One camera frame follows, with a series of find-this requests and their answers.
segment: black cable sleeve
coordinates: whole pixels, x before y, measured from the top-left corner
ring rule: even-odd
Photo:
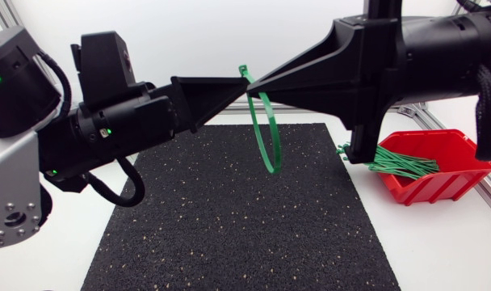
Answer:
[[[470,0],[457,0],[457,2],[468,12],[478,12],[481,10],[481,6]]]
[[[56,120],[61,120],[68,116],[68,112],[71,108],[71,86],[69,85],[68,77],[66,77],[65,72],[48,54],[42,50],[37,54],[41,57],[44,63],[48,65],[50,69],[52,69],[53,73],[55,73],[61,82],[63,90],[62,106],[61,110],[59,111],[59,115],[55,118]]]
[[[491,71],[480,65],[476,80],[481,89],[476,106],[476,158],[480,161],[491,161]]]
[[[136,168],[126,158],[117,158],[116,160],[122,170],[124,170],[125,174],[127,174],[129,179],[134,183],[134,195],[131,197],[125,198],[118,196],[103,181],[90,172],[84,175],[85,180],[98,194],[100,194],[100,196],[104,197],[109,202],[122,207],[136,206],[145,198],[145,185],[143,184],[143,179],[141,179]]]

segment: speckled rubber mat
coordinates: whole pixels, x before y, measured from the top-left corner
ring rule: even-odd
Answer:
[[[142,152],[146,198],[115,208],[82,289],[398,290],[325,125],[279,130],[278,175],[252,125],[204,126]]]

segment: metal bolt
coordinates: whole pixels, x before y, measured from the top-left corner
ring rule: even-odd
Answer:
[[[14,210],[14,207],[15,207],[14,206],[14,203],[7,203],[6,206],[5,206],[5,209],[7,211],[12,211],[12,210]]]

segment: green zip tie loop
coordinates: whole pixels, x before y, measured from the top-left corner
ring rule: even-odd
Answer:
[[[246,78],[249,83],[254,83],[254,78],[251,77],[249,71],[247,70],[247,65],[241,65],[238,67],[240,74],[242,77]],[[275,113],[272,110],[271,101],[269,101],[269,97],[266,93],[260,92],[258,93],[260,99],[263,102],[263,106],[265,108],[265,112],[269,119],[269,128],[271,129],[272,136],[272,147],[275,152],[275,165],[272,166],[271,160],[269,160],[269,156],[267,155],[267,151],[265,149],[265,145],[263,144],[262,133],[260,133],[260,127],[258,126],[258,121],[256,119],[256,112],[254,110],[253,98],[247,94],[247,102],[249,103],[249,109],[251,111],[251,118],[253,119],[254,126],[254,134],[256,135],[256,141],[258,142],[258,148],[260,149],[260,154],[262,154],[263,163],[265,163],[265,167],[271,174],[279,173],[281,170],[281,143],[279,142],[279,130],[278,125],[276,124]]]

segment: red plastic bin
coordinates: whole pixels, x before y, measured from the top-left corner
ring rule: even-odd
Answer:
[[[380,145],[438,163],[439,173],[418,180],[379,173],[395,200],[407,206],[441,199],[457,201],[491,172],[491,162],[475,159],[476,144],[455,129],[396,132]]]

